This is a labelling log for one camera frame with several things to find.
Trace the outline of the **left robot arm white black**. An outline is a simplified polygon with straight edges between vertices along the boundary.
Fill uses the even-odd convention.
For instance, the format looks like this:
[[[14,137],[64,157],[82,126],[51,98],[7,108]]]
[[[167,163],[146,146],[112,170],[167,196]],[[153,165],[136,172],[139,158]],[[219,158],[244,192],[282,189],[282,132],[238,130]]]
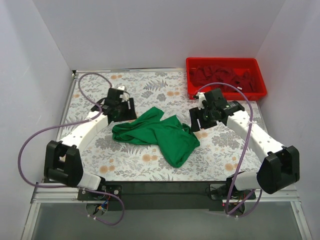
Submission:
[[[125,86],[110,88],[107,97],[100,99],[85,118],[60,141],[50,141],[46,146],[44,176],[68,187],[89,189],[95,200],[106,196],[103,178],[83,168],[81,154],[93,138],[112,122],[137,118],[134,99]]]

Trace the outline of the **green t shirt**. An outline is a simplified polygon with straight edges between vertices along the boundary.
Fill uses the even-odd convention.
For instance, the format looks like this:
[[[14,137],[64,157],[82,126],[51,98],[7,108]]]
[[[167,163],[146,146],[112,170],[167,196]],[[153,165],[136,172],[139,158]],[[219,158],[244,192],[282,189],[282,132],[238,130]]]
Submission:
[[[168,164],[180,168],[200,146],[200,141],[176,115],[162,120],[163,115],[164,112],[154,106],[133,122],[115,125],[112,138],[120,143],[157,145]]]

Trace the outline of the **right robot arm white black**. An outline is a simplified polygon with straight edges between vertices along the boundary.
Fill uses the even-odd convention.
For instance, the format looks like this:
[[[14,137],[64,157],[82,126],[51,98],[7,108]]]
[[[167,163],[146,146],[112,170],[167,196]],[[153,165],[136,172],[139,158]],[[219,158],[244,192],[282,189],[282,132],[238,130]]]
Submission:
[[[236,100],[227,101],[219,88],[195,95],[198,106],[190,109],[191,131],[215,127],[223,123],[234,131],[252,150],[259,161],[257,172],[243,171],[227,179],[227,195],[237,199],[245,190],[260,189],[273,194],[300,180],[300,153],[268,135]]]

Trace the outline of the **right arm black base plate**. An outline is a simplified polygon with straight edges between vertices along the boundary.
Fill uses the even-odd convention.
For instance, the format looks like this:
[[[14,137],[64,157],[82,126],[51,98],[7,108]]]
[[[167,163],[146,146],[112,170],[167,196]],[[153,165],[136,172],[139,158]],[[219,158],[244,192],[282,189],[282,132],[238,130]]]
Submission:
[[[206,189],[206,195],[212,200],[226,200],[228,197],[229,187],[227,184],[210,184]],[[231,200],[243,200],[251,191],[250,190],[235,190],[231,192]]]

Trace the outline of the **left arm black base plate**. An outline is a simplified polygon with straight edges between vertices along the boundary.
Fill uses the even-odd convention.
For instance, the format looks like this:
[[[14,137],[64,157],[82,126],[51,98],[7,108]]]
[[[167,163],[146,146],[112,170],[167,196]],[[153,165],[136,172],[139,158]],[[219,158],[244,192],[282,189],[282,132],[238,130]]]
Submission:
[[[122,194],[122,186],[119,184],[101,184],[96,191],[104,192],[108,194],[113,194],[117,197],[121,197]],[[78,191],[77,200],[78,201],[102,201],[107,200],[109,195],[105,195],[102,193],[93,193],[84,189],[80,189]]]

